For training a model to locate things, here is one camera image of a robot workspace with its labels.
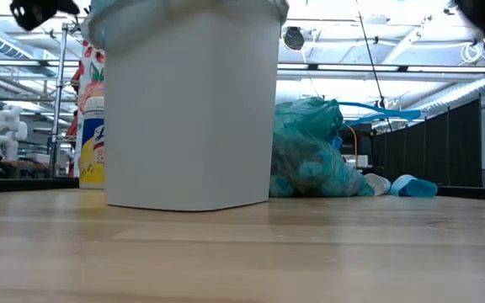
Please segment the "small blue plastic bundle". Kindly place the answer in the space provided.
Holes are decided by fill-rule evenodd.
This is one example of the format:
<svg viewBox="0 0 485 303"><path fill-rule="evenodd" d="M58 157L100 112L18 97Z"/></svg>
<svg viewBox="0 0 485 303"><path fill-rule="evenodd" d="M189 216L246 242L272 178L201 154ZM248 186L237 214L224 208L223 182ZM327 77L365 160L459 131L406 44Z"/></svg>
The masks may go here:
<svg viewBox="0 0 485 303"><path fill-rule="evenodd" d="M427 180L404 174L398 177L391 186L390 194L415 198L431 198L436 196L438 186Z"/></svg>

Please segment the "white floral cloth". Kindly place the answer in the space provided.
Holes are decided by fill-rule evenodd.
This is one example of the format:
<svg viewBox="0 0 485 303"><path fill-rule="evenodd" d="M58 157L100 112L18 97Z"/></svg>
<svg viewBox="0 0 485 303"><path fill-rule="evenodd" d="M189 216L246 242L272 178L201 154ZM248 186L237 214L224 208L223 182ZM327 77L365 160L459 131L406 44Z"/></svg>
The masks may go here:
<svg viewBox="0 0 485 303"><path fill-rule="evenodd" d="M82 42L83 51L79 67L72 78L72 85L77 87L77 134L74 156L74 176L79 176L79 162L83 138L83 114L86 102L93 96L104 95L104 63L103 50L96 48L89 41Z"/></svg>

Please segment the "white plastic bundle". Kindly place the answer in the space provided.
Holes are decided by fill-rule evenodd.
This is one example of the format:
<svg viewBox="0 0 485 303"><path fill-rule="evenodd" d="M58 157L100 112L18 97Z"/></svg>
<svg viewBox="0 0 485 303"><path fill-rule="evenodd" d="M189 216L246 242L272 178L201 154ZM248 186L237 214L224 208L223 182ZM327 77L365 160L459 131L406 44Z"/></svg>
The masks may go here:
<svg viewBox="0 0 485 303"><path fill-rule="evenodd" d="M372 187L375 196L390 194L392 184L387 178L374 173L367 173L365 180Z"/></svg>

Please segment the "teal drawstring trash bag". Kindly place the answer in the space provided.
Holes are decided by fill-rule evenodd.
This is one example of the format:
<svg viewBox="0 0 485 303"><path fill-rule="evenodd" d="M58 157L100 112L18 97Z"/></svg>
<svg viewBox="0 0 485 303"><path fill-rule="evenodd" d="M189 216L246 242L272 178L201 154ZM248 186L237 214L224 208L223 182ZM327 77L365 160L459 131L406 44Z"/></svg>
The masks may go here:
<svg viewBox="0 0 485 303"><path fill-rule="evenodd" d="M418 110L391 110L353 103L374 115L346 121L335 99L301 98L276 104L269 195L273 198L372 196L374 189L344 162L334 144L344 127L385 118L415 120Z"/></svg>

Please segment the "white plastic trash bin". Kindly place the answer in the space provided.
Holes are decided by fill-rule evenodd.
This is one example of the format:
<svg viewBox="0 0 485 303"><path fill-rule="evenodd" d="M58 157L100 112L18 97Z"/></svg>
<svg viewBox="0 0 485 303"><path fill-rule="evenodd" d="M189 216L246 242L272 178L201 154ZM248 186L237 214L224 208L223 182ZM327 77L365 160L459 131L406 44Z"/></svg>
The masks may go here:
<svg viewBox="0 0 485 303"><path fill-rule="evenodd" d="M223 3L107 51L108 204L201 211L267 200L280 21L264 1Z"/></svg>

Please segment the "black aluminium table frame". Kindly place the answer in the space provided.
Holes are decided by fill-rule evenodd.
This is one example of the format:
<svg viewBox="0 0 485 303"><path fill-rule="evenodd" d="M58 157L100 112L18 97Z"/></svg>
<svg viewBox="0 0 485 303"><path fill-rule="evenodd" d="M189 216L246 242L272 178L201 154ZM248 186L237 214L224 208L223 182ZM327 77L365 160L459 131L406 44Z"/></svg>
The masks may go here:
<svg viewBox="0 0 485 303"><path fill-rule="evenodd" d="M77 178L0 179L0 193L52 189L77 189Z"/></svg>
<svg viewBox="0 0 485 303"><path fill-rule="evenodd" d="M485 200L485 188L439 186L436 195Z"/></svg>

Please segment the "black computer monitor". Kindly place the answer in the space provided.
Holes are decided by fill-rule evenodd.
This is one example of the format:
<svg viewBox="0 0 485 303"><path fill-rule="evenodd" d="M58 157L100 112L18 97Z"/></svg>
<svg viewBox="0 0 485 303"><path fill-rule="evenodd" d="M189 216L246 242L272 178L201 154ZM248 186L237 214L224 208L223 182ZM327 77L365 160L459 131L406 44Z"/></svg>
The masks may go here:
<svg viewBox="0 0 485 303"><path fill-rule="evenodd" d="M369 124L344 127L338 134L342 139L339 151L342 155L357 154L370 156L372 154L372 129Z"/></svg>

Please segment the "yellow Lysol wipes canister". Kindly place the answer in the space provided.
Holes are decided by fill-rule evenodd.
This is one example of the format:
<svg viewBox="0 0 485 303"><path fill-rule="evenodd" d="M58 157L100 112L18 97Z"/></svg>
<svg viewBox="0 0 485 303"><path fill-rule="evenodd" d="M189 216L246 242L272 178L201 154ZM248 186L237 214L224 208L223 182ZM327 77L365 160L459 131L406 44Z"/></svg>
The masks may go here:
<svg viewBox="0 0 485 303"><path fill-rule="evenodd" d="M85 104L79 163L81 189L104 188L104 97L91 97Z"/></svg>

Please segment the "black partition wall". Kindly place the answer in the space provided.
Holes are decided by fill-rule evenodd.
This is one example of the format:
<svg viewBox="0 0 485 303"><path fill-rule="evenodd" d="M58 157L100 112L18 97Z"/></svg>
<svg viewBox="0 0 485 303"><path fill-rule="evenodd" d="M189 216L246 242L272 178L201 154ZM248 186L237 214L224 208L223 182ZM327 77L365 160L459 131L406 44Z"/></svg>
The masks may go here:
<svg viewBox="0 0 485 303"><path fill-rule="evenodd" d="M439 186L482 187L481 101L375 136L372 160L374 173L389 180L409 174Z"/></svg>

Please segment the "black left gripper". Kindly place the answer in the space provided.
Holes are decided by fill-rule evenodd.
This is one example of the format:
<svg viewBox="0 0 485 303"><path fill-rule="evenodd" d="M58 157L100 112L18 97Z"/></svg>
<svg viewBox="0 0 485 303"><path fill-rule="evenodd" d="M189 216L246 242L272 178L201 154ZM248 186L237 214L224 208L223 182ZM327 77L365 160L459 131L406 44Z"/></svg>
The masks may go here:
<svg viewBox="0 0 485 303"><path fill-rule="evenodd" d="M38 28L58 12L80 13L73 0L12 0L9 10L16 23L26 31Z"/></svg>

